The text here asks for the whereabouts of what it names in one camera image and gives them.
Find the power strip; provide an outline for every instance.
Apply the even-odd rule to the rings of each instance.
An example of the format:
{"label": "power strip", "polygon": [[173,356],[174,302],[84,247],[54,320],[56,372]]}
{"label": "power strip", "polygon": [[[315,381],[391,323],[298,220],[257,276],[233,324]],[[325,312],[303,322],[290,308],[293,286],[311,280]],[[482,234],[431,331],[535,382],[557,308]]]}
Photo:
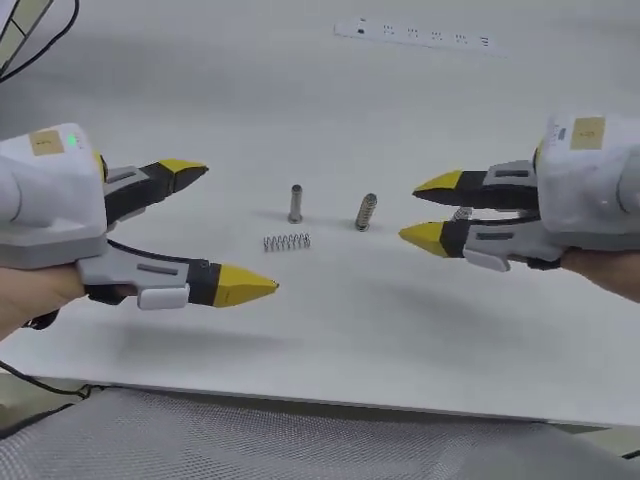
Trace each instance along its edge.
{"label": "power strip", "polygon": [[489,36],[467,33],[447,33],[436,29],[417,28],[393,22],[382,22],[356,18],[337,23],[333,27],[334,35],[349,38],[361,38],[376,42],[399,43],[428,48],[442,48],[475,52],[492,57],[507,56],[495,40]]}

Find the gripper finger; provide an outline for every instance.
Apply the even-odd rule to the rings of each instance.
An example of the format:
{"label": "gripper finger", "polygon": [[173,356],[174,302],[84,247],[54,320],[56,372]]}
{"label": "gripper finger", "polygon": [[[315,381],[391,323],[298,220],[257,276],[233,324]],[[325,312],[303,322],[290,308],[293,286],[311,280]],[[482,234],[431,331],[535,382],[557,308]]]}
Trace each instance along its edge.
{"label": "gripper finger", "polygon": [[117,305],[130,285],[143,310],[182,308],[187,303],[213,307],[240,305],[274,293],[273,280],[232,265],[169,257],[109,241],[99,257],[77,262],[91,300]]}
{"label": "gripper finger", "polygon": [[443,258],[466,258],[469,263],[506,272],[509,260],[531,268],[553,268],[565,247],[550,241],[537,217],[504,220],[427,222],[407,227],[400,237]]}
{"label": "gripper finger", "polygon": [[413,191],[415,197],[442,205],[495,210],[537,210],[538,189],[528,160],[494,165],[488,170],[454,170]]}
{"label": "gripper finger", "polygon": [[104,186],[107,225],[123,221],[185,189],[208,167],[186,160],[161,160],[141,168],[109,169]]}

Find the compression spring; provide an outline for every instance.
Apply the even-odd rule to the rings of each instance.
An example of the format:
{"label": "compression spring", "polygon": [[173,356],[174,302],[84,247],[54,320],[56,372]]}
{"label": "compression spring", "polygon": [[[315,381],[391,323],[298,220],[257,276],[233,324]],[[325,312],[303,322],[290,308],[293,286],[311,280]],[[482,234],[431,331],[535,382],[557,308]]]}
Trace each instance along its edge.
{"label": "compression spring", "polygon": [[378,197],[376,194],[367,193],[362,199],[360,210],[358,210],[358,215],[356,215],[356,230],[360,232],[369,230],[369,221],[371,220],[373,211],[376,209],[376,205],[378,205]]}
{"label": "compression spring", "polygon": [[452,222],[456,220],[469,220],[473,215],[473,208],[471,207],[460,207],[451,217]]}
{"label": "compression spring", "polygon": [[311,246],[311,236],[308,233],[292,233],[289,235],[271,235],[263,239],[265,252],[281,250],[298,250]]}

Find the human hand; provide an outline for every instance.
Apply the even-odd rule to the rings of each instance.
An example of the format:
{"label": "human hand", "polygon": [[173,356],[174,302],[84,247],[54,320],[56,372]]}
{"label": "human hand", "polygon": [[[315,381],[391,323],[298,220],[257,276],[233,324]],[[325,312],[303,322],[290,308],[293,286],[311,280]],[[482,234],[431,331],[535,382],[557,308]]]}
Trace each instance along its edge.
{"label": "human hand", "polygon": [[51,313],[84,296],[76,268],[42,270],[0,268],[0,340],[29,320]]}
{"label": "human hand", "polygon": [[573,250],[562,257],[562,268],[582,275],[608,292],[640,303],[640,252]]}

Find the label sticker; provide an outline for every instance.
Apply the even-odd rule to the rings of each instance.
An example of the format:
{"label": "label sticker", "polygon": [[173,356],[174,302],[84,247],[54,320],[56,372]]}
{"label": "label sticker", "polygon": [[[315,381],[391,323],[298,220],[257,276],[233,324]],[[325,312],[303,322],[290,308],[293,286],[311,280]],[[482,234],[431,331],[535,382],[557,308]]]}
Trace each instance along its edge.
{"label": "label sticker", "polygon": [[29,141],[36,157],[64,153],[64,146],[57,130],[42,130],[30,133]]}
{"label": "label sticker", "polygon": [[604,117],[576,118],[571,134],[571,150],[601,150]]}

